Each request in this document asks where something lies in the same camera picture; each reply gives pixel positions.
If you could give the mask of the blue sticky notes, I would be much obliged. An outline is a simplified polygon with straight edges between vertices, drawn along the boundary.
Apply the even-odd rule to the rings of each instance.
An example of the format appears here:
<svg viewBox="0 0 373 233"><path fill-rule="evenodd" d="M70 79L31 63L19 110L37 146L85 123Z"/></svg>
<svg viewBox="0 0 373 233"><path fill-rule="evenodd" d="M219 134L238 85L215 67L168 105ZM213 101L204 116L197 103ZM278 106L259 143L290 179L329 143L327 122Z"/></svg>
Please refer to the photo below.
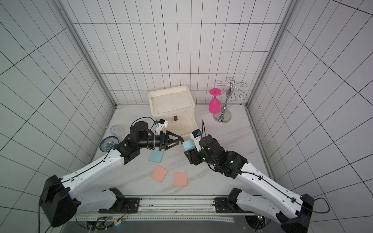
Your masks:
<svg viewBox="0 0 373 233"><path fill-rule="evenodd" d="M149 161L155 162L155 163L161 163L163 155L164 155L163 151L154 150L152 151L149 157Z"/></svg>
<svg viewBox="0 0 373 233"><path fill-rule="evenodd" d="M185 151L193 150L195 149L195 144L193 140L188 140L183 142L183 147Z"/></svg>

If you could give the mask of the cabinet drawer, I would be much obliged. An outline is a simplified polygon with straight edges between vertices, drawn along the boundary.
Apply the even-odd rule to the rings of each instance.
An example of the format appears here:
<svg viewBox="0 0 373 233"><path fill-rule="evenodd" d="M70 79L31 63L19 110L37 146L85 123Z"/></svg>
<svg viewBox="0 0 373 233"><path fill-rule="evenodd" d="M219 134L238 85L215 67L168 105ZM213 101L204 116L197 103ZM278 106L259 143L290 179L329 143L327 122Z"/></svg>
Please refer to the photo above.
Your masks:
<svg viewBox="0 0 373 233"><path fill-rule="evenodd" d="M181 136L184 141L190 140L190 134L197 130L198 126L194 118L182 119L177 121L169 121L166 128L163 131L172 132L178 136Z"/></svg>

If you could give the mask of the pink sticky notes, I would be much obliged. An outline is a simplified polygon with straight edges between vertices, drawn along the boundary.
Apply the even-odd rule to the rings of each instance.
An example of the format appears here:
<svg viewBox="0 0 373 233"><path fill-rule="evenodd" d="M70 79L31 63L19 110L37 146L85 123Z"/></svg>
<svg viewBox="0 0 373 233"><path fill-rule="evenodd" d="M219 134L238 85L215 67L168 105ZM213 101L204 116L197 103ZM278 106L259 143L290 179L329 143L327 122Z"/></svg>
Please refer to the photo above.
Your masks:
<svg viewBox="0 0 373 233"><path fill-rule="evenodd" d="M158 181L159 183L162 183L165 177L167 176L168 172L169 171L167 169L161 166L157 166L155 170L153 171L153 173L151 174L151 177L154 180Z"/></svg>
<svg viewBox="0 0 373 233"><path fill-rule="evenodd" d="M180 186L187 186L187 172L176 172L174 173L174 186L180 187Z"/></svg>

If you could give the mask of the white plastic drawer cabinet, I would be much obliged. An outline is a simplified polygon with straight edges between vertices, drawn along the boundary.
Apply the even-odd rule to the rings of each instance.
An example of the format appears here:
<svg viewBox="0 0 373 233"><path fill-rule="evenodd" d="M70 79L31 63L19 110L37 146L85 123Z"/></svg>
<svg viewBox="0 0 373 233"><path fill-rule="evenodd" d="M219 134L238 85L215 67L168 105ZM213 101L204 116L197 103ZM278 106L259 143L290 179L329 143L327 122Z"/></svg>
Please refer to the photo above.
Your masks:
<svg viewBox="0 0 373 233"><path fill-rule="evenodd" d="M148 93L150 111L155 119L177 121L195 119L195 102L186 85Z"/></svg>

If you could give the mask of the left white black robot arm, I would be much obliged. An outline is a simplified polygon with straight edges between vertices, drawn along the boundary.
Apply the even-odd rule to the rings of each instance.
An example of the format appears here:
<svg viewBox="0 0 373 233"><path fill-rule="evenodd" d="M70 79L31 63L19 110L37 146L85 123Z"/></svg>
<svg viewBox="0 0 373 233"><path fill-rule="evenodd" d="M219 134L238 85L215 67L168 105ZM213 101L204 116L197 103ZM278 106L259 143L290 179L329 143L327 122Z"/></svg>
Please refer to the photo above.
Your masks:
<svg viewBox="0 0 373 233"><path fill-rule="evenodd" d="M61 178L56 175L49 177L40 195L39 211L44 212L52 227L64 225L74 216L89 211L103 210L109 214L127 212L126 198L115 187L93 194L85 192L104 175L135 159L142 148L168 150L177 146L181 139L170 131L155 134L148 123L136 122L124 140L97 161Z"/></svg>

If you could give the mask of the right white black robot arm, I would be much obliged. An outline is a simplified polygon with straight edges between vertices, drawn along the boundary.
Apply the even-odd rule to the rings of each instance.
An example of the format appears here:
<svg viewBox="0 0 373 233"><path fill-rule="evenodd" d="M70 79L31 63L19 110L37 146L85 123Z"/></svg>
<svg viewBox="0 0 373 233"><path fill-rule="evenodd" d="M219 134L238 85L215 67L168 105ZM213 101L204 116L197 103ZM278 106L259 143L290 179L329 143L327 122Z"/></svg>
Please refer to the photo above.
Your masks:
<svg viewBox="0 0 373 233"><path fill-rule="evenodd" d="M217 213L255 213L278 223L286 233L306 233L315 200L286 189L255 168L237 152L225 150L211 135L183 142L192 165L207 163L214 172L239 181L259 193L233 188L227 198L215 198Z"/></svg>

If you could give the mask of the chrome glass holder stand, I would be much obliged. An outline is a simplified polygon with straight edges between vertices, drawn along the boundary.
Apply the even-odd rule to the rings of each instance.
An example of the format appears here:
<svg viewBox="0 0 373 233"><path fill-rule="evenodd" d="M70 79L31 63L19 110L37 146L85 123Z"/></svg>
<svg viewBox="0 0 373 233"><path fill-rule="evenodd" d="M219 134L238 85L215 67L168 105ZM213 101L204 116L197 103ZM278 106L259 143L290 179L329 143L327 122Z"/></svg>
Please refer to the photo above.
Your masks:
<svg viewBox="0 0 373 233"><path fill-rule="evenodd" d="M237 97L243 101L247 99L248 95L242 90L242 88L246 88L248 85L245 82L236 83L235 79L231 77L227 77L225 83L222 80L216 80L214 85L224 87L222 93L225 95L225 102L222 104L220 112L214 114L213 118L218 123L228 123L232 118L232 114L228 110L228 104L235 102Z"/></svg>

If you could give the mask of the clear drinking glass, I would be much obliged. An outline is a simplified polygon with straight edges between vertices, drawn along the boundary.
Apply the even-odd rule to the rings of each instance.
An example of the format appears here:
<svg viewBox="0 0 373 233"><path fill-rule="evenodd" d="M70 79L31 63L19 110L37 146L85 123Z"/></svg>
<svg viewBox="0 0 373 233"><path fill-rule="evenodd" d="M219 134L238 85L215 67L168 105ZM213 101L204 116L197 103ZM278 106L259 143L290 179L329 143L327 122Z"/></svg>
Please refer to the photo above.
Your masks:
<svg viewBox="0 0 373 233"><path fill-rule="evenodd" d="M125 131L119 126L119 125L113 125L109 129L112 136L115 136L117 138L121 138L124 136Z"/></svg>

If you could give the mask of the pink plastic goblet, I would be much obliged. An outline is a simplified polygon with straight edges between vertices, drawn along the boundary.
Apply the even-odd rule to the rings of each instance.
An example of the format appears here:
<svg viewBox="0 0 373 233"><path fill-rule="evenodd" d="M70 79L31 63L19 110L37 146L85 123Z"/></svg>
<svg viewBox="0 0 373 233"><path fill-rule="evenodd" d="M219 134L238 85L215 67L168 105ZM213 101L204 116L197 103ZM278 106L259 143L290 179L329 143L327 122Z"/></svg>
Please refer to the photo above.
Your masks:
<svg viewBox="0 0 373 233"><path fill-rule="evenodd" d="M220 112L220 101L217 97L221 94L221 90L218 88L213 88L209 91L213 99L209 103L209 111L212 114L218 114Z"/></svg>

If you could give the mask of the aluminium mounting rail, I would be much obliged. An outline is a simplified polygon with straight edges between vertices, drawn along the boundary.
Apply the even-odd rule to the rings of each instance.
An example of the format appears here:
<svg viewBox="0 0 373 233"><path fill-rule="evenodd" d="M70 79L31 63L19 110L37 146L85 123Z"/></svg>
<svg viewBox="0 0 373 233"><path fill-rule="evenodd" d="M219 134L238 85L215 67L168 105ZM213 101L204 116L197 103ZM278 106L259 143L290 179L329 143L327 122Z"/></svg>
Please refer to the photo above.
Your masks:
<svg viewBox="0 0 373 233"><path fill-rule="evenodd" d="M215 198L228 198L245 211L252 213L220 214L215 212ZM84 211L70 218L70 221L108 221L116 225L125 220L217 220L231 221L233 216L254 216L256 219L272 220L280 223L287 217L280 215L280 209L260 196L241 192L227 197L214 196L148 196L140 197L139 209L135 214L100 214L98 210Z"/></svg>

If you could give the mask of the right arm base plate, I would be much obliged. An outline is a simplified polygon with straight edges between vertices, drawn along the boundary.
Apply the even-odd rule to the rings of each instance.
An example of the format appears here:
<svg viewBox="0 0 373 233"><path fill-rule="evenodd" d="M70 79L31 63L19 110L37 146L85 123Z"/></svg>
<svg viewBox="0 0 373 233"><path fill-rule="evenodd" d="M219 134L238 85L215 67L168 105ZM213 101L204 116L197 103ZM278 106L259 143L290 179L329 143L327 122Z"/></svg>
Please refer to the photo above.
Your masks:
<svg viewBox="0 0 373 233"><path fill-rule="evenodd" d="M215 212L220 214L252 213L240 209L236 203L229 201L228 198L215 198L212 204L215 207Z"/></svg>

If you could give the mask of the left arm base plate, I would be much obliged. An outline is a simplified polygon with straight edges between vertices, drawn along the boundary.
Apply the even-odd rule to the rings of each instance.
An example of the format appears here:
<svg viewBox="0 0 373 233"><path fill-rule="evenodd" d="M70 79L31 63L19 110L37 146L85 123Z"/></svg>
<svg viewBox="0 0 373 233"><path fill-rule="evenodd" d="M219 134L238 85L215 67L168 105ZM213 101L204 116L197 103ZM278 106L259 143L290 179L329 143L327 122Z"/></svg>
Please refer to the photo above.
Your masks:
<svg viewBox="0 0 373 233"><path fill-rule="evenodd" d="M100 214L135 214L139 209L140 198L119 198L109 209L99 209Z"/></svg>

